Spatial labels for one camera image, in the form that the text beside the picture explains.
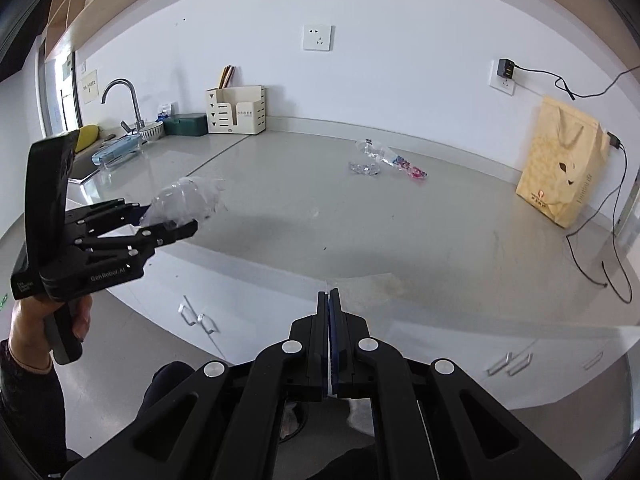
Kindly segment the person's left forearm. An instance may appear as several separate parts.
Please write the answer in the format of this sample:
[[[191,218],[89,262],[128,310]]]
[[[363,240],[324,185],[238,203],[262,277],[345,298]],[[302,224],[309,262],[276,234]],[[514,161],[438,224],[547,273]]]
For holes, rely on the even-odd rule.
[[[65,408],[58,375],[48,367],[24,367],[1,341],[1,419],[40,478],[60,478],[67,468]]]

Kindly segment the person's left hand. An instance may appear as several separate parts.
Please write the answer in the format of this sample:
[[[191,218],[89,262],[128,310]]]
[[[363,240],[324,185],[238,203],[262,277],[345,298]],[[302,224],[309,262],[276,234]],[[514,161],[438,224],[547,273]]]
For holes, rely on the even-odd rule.
[[[63,307],[47,296],[17,300],[12,310],[9,350],[25,370],[47,374],[52,367],[52,346],[44,331],[44,320]]]

